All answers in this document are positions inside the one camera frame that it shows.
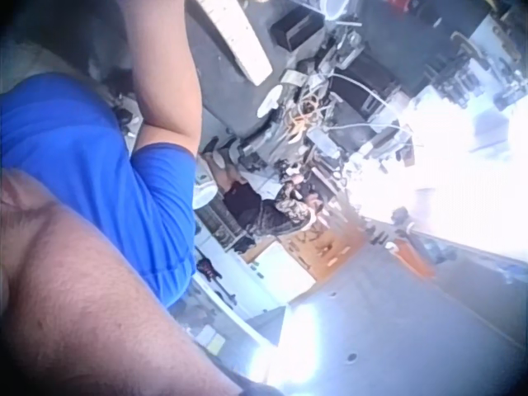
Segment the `person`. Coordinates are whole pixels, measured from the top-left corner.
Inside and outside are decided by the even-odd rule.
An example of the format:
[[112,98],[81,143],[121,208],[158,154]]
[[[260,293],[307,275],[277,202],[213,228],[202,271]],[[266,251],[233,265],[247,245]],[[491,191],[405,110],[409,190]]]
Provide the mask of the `person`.
[[241,390],[119,251],[38,181],[2,170],[0,187],[5,394],[281,394],[247,380]]
[[0,97],[2,167],[96,225],[164,305],[190,283],[201,95],[184,0],[119,0],[144,124],[129,156],[111,108],[80,82],[31,77]]
[[201,155],[224,196],[228,211],[240,226],[258,237],[278,237],[309,227],[323,208],[323,201],[316,191],[300,195],[296,187],[304,181],[303,176],[296,174],[285,180],[274,200],[263,200],[229,156],[233,142],[231,139],[217,150],[224,160],[224,167],[217,163],[214,156],[218,138],[213,138]]

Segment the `blue sleeve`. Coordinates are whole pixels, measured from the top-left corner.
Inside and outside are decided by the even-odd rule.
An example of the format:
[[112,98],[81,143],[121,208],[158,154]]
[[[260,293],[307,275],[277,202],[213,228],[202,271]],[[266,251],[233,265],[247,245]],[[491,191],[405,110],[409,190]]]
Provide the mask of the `blue sleeve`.
[[130,161],[138,182],[156,205],[167,243],[180,253],[179,260],[189,260],[196,227],[192,209],[194,156],[178,145],[158,143],[141,148]]

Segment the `blue t-shirt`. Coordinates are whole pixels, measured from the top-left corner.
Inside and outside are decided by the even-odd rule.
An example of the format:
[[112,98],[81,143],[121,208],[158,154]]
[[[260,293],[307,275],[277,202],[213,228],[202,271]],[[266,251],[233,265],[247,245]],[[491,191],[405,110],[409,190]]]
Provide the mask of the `blue t-shirt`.
[[2,167],[29,173],[95,224],[162,304],[174,303],[196,270],[194,157],[150,144],[129,158],[110,107],[56,73],[2,95],[0,111]]

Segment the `wooden board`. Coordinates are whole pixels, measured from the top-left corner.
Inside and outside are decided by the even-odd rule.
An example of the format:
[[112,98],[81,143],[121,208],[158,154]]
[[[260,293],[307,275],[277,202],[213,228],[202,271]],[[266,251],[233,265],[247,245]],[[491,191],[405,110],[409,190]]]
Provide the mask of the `wooden board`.
[[238,0],[196,0],[233,52],[238,66],[255,85],[273,68]]

